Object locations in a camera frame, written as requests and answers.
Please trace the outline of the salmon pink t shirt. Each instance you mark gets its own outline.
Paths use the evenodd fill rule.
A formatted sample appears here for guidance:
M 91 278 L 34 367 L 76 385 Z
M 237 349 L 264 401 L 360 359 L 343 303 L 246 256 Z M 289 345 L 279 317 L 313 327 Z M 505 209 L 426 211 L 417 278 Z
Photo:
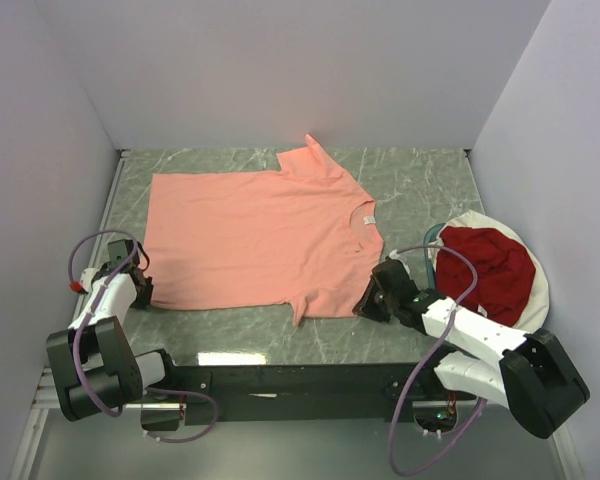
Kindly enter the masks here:
M 287 304 L 294 323 L 352 314 L 384 248 L 375 200 L 313 138 L 278 162 L 153 177 L 144 246 L 154 307 Z

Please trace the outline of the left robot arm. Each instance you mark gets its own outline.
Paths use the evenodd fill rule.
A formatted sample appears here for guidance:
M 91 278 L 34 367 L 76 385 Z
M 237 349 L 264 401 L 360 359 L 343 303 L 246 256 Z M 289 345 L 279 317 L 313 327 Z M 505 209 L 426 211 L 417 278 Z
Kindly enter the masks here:
M 166 402 L 180 388 L 169 354 L 163 349 L 134 354 L 122 327 L 129 310 L 151 302 L 148 255 L 133 238 L 112 241 L 107 250 L 101 267 L 87 268 L 80 276 L 68 266 L 71 290 L 86 300 L 70 325 L 46 340 L 59 406 L 69 421 L 97 413 L 117 417 L 145 392 Z

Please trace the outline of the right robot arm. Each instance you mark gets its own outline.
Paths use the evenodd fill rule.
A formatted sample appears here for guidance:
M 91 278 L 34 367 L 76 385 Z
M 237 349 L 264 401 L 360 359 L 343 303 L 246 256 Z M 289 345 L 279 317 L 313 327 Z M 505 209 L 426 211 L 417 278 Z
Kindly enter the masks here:
M 424 357 L 419 387 L 440 399 L 463 392 L 506 408 L 527 432 L 550 437 L 591 396 L 559 339 L 526 332 L 472 312 L 443 293 L 419 289 L 398 260 L 376 266 L 354 307 L 380 323 L 391 319 L 440 340 Z

